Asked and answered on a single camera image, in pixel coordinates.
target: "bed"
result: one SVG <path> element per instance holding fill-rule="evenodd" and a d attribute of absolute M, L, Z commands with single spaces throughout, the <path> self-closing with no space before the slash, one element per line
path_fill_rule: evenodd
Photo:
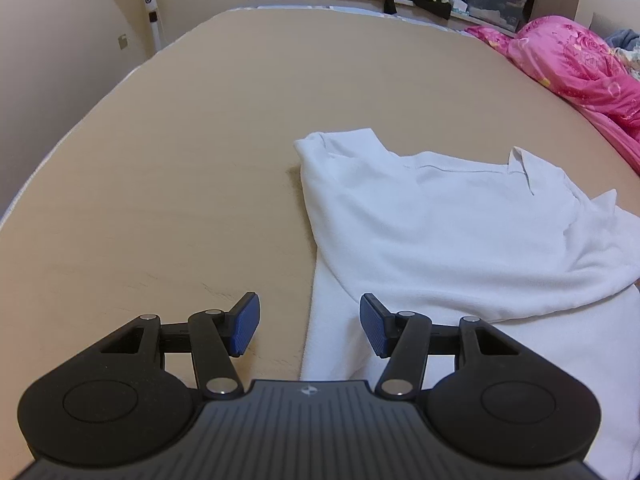
<path fill-rule="evenodd" d="M 512 146 L 588 195 L 640 181 L 570 105 L 476 38 L 338 9 L 225 12 L 145 63 L 65 137 L 0 231 L 0 476 L 37 377 L 144 313 L 181 322 L 260 295 L 240 375 L 296 378 L 315 245 L 292 143 L 372 127 L 401 155 L 504 163 Z M 167 368 L 188 383 L 188 356 Z"/>

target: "white t-shirt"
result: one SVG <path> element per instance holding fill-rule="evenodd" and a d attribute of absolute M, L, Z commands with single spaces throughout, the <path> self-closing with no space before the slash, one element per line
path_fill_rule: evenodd
<path fill-rule="evenodd" d="M 625 291 L 612 307 L 610 326 L 598 329 L 613 336 L 622 319 L 638 327 L 638 291 L 629 287 L 640 278 L 640 219 L 616 206 L 615 190 L 590 200 L 560 168 L 519 148 L 506 165 L 431 152 L 398 156 L 370 129 L 314 133 L 295 147 L 318 244 L 303 380 L 377 381 L 384 362 L 371 351 L 358 320 L 366 292 L 393 312 L 413 310 L 434 323 L 457 325 L 467 315 L 491 322 L 544 316 Z M 580 316 L 587 326 L 591 317 L 602 324 L 602 315 Z M 516 323 L 518 338 L 566 369 L 557 349 L 546 351 L 552 345 L 545 331 L 532 325 L 527 332 L 527 322 Z M 510 331 L 509 324 L 498 327 Z M 598 349 L 584 347 L 593 338 L 576 335 L 566 336 L 570 348 L 594 357 Z M 611 398 L 598 397 L 607 404 L 603 428 L 611 426 L 611 417 L 616 431 L 619 423 L 628 425 L 616 440 L 623 455 L 609 457 L 617 466 L 604 459 L 597 464 L 607 478 L 627 478 L 616 472 L 629 471 L 640 438 L 636 347 L 623 342 L 635 355 L 620 356 L 620 376 L 613 373 L 612 380 L 627 389 L 629 374 L 637 378 L 625 413 L 608 406 Z M 590 368 L 576 376 L 595 391 L 601 372 Z M 432 381 L 438 378 L 432 374 Z M 630 416 L 630 422 L 623 420 Z M 611 447 L 597 455 L 610 454 Z"/>

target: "floral pattern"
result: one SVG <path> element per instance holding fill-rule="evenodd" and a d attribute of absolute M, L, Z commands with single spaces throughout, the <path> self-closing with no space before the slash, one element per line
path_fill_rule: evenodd
<path fill-rule="evenodd" d="M 489 27 L 466 31 L 569 101 L 640 174 L 640 82 L 602 38 L 561 16 L 527 23 L 513 39 Z"/>

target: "blue cloth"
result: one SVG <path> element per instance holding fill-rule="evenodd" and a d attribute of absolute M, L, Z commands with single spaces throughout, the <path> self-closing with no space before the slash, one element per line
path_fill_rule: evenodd
<path fill-rule="evenodd" d="M 630 28 L 622 28 L 617 30 L 606 40 L 611 48 L 619 47 L 624 50 L 633 50 L 636 46 L 640 46 L 640 34 Z"/>

